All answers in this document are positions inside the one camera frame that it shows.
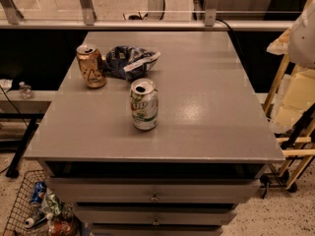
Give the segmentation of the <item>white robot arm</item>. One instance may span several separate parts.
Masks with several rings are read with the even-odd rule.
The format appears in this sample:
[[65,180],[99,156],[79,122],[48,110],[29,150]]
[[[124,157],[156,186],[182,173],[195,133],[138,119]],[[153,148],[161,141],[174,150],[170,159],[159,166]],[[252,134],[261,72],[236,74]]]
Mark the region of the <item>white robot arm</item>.
[[292,25],[288,55],[294,64],[315,68],[315,1],[308,5]]

